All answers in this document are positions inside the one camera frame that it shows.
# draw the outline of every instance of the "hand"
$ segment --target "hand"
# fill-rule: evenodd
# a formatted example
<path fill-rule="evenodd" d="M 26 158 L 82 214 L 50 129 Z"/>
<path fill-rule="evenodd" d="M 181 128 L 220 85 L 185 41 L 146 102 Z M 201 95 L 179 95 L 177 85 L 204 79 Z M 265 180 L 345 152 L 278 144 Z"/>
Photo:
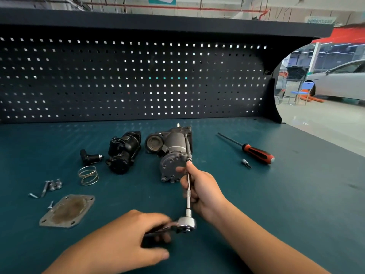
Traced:
<path fill-rule="evenodd" d="M 71 246 L 44 273 L 117 274 L 157 264 L 169 252 L 141 248 L 143 236 L 170 221 L 164 214 L 131 210 Z M 171 240 L 168 234 L 162 237 Z"/>
<path fill-rule="evenodd" d="M 190 173 L 192 208 L 206 221 L 212 223 L 217 210 L 227 201 L 214 177 L 208 172 L 200 171 L 190 161 L 186 163 L 186 167 L 177 167 L 176 171 Z M 188 188 L 186 175 L 181 178 L 180 183 L 185 190 Z"/>

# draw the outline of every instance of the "workbench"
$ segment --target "workbench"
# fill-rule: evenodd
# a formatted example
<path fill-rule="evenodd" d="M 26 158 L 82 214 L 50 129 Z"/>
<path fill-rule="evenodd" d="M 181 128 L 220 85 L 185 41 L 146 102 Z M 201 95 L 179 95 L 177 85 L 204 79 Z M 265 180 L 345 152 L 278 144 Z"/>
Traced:
<path fill-rule="evenodd" d="M 177 123 L 192 127 L 194 164 L 250 218 L 333 274 L 365 272 L 364 157 L 264 118 L 210 118 L 0 125 L 0 273 L 40 273 L 68 246 L 131 209 L 182 216 L 180 185 L 160 181 L 160 159 L 144 148 L 125 175 L 103 160 L 95 164 L 96 184 L 81 186 L 77 176 L 80 149 L 107 155 L 115 135 L 140 130 L 144 144 L 149 133 Z M 275 163 L 260 164 L 217 132 L 271 152 Z M 57 178 L 62 189 L 27 196 Z M 71 229 L 40 227 L 49 203 L 67 194 L 94 195 L 95 203 Z M 133 273 L 250 272 L 212 226 L 194 217 L 197 230 L 173 235 L 168 260 Z"/>

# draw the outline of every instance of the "screwdriver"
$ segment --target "screwdriver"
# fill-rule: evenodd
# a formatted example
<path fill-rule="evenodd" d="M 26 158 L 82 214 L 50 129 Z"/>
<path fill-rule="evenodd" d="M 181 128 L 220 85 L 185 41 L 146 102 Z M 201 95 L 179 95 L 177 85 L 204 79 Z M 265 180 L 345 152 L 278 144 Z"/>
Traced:
<path fill-rule="evenodd" d="M 241 144 L 229 137 L 226 137 L 225 135 L 218 133 L 221 137 L 227 138 L 228 140 L 242 146 L 242 151 L 247 152 L 249 154 L 251 154 L 252 156 L 254 156 L 255 158 L 257 158 L 259 161 L 265 162 L 267 164 L 271 164 L 275 161 L 275 157 L 271 154 L 269 154 L 268 152 L 265 152 L 263 150 L 260 150 L 258 148 L 252 147 L 249 144 Z"/>

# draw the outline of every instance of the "air suspension compressor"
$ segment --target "air suspension compressor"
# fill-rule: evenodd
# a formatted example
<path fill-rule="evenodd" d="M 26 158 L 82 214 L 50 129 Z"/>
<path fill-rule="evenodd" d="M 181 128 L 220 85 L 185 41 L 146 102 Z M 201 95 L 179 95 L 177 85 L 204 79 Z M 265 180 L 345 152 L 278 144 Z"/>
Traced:
<path fill-rule="evenodd" d="M 177 166 L 186 166 L 188 159 L 186 153 L 185 134 L 187 134 L 191 152 L 193 151 L 193 135 L 191 127 L 180 127 L 168 131 L 150 134 L 144 143 L 149 153 L 156 153 L 161 158 L 159 168 L 161 181 L 175 183 L 180 181 L 184 174 L 177 173 Z"/>

